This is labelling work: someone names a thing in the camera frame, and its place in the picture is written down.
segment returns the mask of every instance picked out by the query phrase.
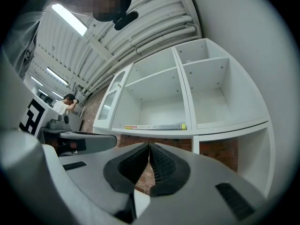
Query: ceiling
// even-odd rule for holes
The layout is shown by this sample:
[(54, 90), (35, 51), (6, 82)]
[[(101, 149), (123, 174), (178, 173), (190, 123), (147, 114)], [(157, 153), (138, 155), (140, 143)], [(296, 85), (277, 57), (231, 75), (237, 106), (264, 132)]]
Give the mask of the ceiling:
[[(82, 104), (131, 62), (176, 43), (201, 38), (198, 18), (191, 15), (196, 14), (191, 11), (195, 8), (190, 4), (191, 0), (132, 0), (128, 11), (137, 11), (139, 18), (121, 31), (116, 31), (112, 22), (77, 16), (88, 28), (84, 36), (49, 7), (40, 24), (35, 56), (27, 73), (43, 84), (44, 92), (55, 91), (62, 96), (76, 93)], [(174, 36), (161, 39), (171, 33)], [(69, 85), (47, 72), (47, 67)]]

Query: fluorescent light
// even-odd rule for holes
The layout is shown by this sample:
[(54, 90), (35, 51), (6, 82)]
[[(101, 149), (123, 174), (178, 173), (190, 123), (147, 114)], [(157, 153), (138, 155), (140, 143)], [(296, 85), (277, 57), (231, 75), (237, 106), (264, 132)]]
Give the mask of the fluorescent light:
[(81, 36), (85, 34), (87, 27), (61, 4), (52, 5), (52, 9), (65, 19), (77, 32), (79, 32)]
[(60, 80), (64, 84), (68, 84), (65, 80), (63, 80), (60, 76), (58, 76), (55, 72), (53, 72), (50, 68), (47, 67), (47, 71), (55, 76), (58, 80)]
[(31, 77), (34, 81), (36, 81), (39, 85), (43, 86), (37, 79), (35, 79), (33, 76)]
[(61, 95), (58, 95), (56, 92), (52, 91), (56, 96), (60, 97), (61, 99), (63, 99), (63, 97)]
[(46, 96), (48, 96), (48, 94), (47, 94), (47, 93), (44, 93), (42, 90), (39, 89), (39, 91), (40, 91), (41, 93), (45, 94)]

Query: brick wall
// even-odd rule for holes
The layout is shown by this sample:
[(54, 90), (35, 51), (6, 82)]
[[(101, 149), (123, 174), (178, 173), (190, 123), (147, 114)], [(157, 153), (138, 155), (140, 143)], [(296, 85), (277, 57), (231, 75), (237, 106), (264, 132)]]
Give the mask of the brick wall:
[(214, 158), (230, 169), (238, 170), (238, 139), (226, 139), (212, 142), (201, 142), (200, 154)]
[(81, 131), (87, 133), (93, 132), (93, 123), (107, 88), (108, 87), (103, 88), (95, 96), (88, 99), (88, 101), (83, 105), (85, 106), (85, 109), (82, 115), (83, 122)]
[[(103, 96), (107, 90), (107, 87), (98, 92), (94, 97), (89, 99), (85, 105), (85, 112), (83, 113), (83, 124), (81, 131), (92, 132), (93, 123), (103, 99)], [(176, 148), (180, 148), (186, 151), (192, 151), (191, 139), (163, 139), (163, 138), (147, 138), (147, 137), (136, 137), (121, 135), (117, 136), (116, 148), (125, 147), (135, 143), (143, 142), (155, 142), (170, 145)], [(238, 144), (237, 139), (220, 140), (213, 142), (201, 142), (200, 154), (214, 158), (221, 163), (225, 164), (229, 168), (237, 171), (238, 168)], [(145, 194), (150, 193), (150, 188), (155, 185), (153, 170), (148, 163), (145, 171), (141, 175), (135, 188)]]

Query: glass cabinet door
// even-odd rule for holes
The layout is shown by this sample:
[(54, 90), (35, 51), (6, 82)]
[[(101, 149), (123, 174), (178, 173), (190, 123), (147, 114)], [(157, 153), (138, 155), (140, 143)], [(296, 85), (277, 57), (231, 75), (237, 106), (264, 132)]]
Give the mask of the glass cabinet door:
[(133, 64), (118, 72), (109, 85), (94, 121), (94, 127), (110, 129), (118, 102)]

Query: cabinet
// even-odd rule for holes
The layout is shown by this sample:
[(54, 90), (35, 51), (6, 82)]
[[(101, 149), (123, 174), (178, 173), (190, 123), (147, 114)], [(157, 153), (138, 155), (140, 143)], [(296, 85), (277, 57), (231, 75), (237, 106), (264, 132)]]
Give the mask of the cabinet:
[(225, 50), (208, 39), (182, 44), (175, 50), (193, 129), (207, 133), (211, 128), (211, 133), (218, 133), (268, 120), (259, 90)]
[[(186, 130), (126, 130), (126, 125), (185, 123)], [(267, 196), (274, 173), (272, 123), (244, 68), (209, 39), (183, 43), (116, 74), (99, 107), (95, 132), (199, 142), (236, 137), (238, 173)]]
[(131, 68), (132, 65), (129, 65), (114, 76), (102, 99), (93, 127), (102, 129), (111, 128), (124, 84), (127, 81)]

